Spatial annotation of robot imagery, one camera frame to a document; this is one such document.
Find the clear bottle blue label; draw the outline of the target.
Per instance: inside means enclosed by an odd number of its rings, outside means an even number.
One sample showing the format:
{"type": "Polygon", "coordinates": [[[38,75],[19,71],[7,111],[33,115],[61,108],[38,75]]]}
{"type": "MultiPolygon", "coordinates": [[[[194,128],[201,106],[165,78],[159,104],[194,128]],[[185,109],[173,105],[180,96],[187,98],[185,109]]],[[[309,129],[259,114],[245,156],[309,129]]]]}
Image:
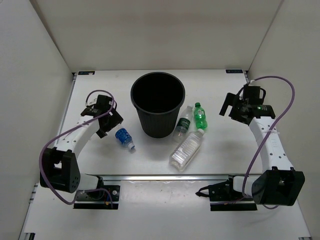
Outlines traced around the clear bottle blue label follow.
{"type": "Polygon", "coordinates": [[[124,127],[120,126],[115,131],[114,136],[124,148],[127,148],[129,150],[135,149],[135,144],[133,142],[133,138],[124,127]]]}

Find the green plastic soda bottle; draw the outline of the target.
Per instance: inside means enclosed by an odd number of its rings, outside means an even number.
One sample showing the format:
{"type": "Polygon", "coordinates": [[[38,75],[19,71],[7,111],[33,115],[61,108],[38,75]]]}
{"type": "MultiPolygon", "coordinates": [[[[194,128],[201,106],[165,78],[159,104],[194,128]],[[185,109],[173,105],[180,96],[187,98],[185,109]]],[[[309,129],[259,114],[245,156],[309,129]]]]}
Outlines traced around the green plastic soda bottle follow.
{"type": "Polygon", "coordinates": [[[197,129],[204,130],[208,127],[205,110],[202,108],[199,102],[196,102],[194,105],[193,116],[195,120],[195,126],[197,129]]]}

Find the clear bottle dark green label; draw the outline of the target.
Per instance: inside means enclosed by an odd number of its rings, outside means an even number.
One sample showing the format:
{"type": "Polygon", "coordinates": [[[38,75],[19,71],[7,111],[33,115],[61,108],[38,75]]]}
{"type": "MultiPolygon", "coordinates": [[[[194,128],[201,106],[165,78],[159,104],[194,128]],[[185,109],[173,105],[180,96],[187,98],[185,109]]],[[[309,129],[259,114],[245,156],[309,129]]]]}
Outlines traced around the clear bottle dark green label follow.
{"type": "Polygon", "coordinates": [[[177,125],[173,132],[173,140],[177,143],[181,142],[187,134],[193,118],[193,106],[188,105],[179,116],[177,125]]]}

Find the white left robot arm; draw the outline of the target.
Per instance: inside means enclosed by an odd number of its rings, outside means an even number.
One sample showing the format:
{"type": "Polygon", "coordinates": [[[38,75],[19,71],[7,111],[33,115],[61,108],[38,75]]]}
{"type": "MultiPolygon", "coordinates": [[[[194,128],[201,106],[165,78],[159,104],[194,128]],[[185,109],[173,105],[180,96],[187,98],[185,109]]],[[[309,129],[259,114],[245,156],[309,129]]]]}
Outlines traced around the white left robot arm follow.
{"type": "Polygon", "coordinates": [[[40,184],[53,192],[74,193],[87,191],[93,200],[105,194],[99,176],[80,173],[77,159],[93,135],[104,138],[107,133],[122,123],[116,111],[117,104],[111,94],[97,96],[96,102],[87,105],[76,125],[58,137],[53,147],[46,145],[40,153],[40,184]]]}

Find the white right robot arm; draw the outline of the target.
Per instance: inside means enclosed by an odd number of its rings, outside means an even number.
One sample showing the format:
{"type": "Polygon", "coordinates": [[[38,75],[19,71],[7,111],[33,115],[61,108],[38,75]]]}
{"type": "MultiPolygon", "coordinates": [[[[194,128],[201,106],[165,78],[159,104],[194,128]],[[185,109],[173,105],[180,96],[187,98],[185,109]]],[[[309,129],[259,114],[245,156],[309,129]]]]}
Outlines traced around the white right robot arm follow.
{"type": "Polygon", "coordinates": [[[248,125],[258,149],[254,157],[260,157],[262,174],[259,177],[235,176],[225,186],[224,193],[230,200],[241,195],[252,198],[257,205],[292,206],[303,187],[305,176],[295,170],[282,146],[276,128],[276,115],[272,106],[264,105],[257,93],[246,94],[244,99],[228,93],[220,110],[225,115],[231,107],[229,117],[248,125]]]}

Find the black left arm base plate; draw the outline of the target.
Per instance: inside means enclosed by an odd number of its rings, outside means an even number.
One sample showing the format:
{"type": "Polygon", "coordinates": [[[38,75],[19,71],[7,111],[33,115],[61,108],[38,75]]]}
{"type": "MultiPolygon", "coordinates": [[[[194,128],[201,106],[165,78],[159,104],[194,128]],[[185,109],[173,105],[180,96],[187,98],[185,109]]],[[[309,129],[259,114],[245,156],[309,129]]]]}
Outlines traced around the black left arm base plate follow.
{"type": "Polygon", "coordinates": [[[120,183],[105,181],[101,187],[106,189],[110,195],[103,190],[79,194],[73,208],[78,210],[118,210],[121,193],[120,183]]]}

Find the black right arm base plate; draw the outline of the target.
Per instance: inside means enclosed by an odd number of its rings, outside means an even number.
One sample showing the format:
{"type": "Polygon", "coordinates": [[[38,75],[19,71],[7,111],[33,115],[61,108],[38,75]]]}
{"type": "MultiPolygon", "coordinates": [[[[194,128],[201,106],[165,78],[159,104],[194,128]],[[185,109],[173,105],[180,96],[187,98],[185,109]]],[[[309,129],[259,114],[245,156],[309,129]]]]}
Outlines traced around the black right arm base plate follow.
{"type": "Polygon", "coordinates": [[[209,198],[211,212],[243,212],[257,211],[257,205],[251,198],[244,198],[242,193],[233,190],[233,182],[210,184],[200,188],[198,197],[209,198]]]}

